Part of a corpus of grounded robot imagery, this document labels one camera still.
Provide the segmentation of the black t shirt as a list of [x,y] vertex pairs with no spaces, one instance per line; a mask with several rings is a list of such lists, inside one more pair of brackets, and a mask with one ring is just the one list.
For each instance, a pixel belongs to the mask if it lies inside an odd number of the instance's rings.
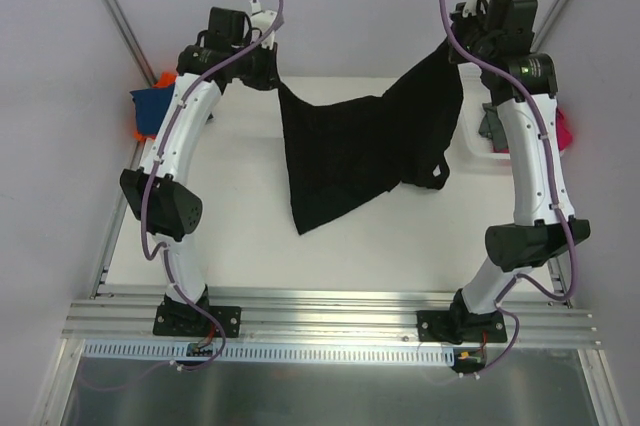
[[401,183],[440,190],[464,99],[442,42],[382,95],[313,105],[278,87],[290,206],[299,234]]

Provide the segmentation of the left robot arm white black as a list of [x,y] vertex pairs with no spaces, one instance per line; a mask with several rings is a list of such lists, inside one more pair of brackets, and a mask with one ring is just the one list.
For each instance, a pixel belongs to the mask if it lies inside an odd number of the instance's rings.
[[250,13],[212,8],[206,30],[178,57],[165,117],[153,145],[135,169],[125,169],[120,186],[140,224],[144,256],[159,259],[167,286],[157,309],[158,336],[204,335],[210,320],[208,287],[196,258],[193,234],[202,200],[187,186],[198,140],[231,82],[258,91],[277,83],[275,33],[283,15],[258,1]]

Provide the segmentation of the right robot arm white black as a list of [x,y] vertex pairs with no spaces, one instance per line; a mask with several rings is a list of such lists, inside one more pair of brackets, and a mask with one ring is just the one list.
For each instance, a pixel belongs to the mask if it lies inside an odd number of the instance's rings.
[[557,80],[554,63],[534,53],[537,0],[476,0],[467,13],[457,5],[448,35],[451,61],[473,63],[503,126],[514,183],[510,224],[485,233],[487,258],[470,283],[458,290],[442,325],[441,341],[482,341],[501,324],[498,306],[532,270],[562,254],[573,256],[590,235],[575,216],[564,183],[557,140]]

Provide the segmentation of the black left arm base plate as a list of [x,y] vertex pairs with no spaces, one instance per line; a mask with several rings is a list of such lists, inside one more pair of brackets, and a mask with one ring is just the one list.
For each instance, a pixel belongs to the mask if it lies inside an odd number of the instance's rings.
[[[208,313],[218,321],[227,338],[237,338],[240,333],[242,309],[239,306],[209,305]],[[152,327],[154,336],[206,337],[213,323],[186,304],[161,304],[156,311]]]

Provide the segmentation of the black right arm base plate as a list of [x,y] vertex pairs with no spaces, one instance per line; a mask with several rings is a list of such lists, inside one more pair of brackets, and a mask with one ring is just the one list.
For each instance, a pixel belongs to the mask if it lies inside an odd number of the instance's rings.
[[461,345],[466,342],[504,344],[507,342],[504,317],[489,314],[454,313],[450,310],[416,312],[418,338],[421,342]]

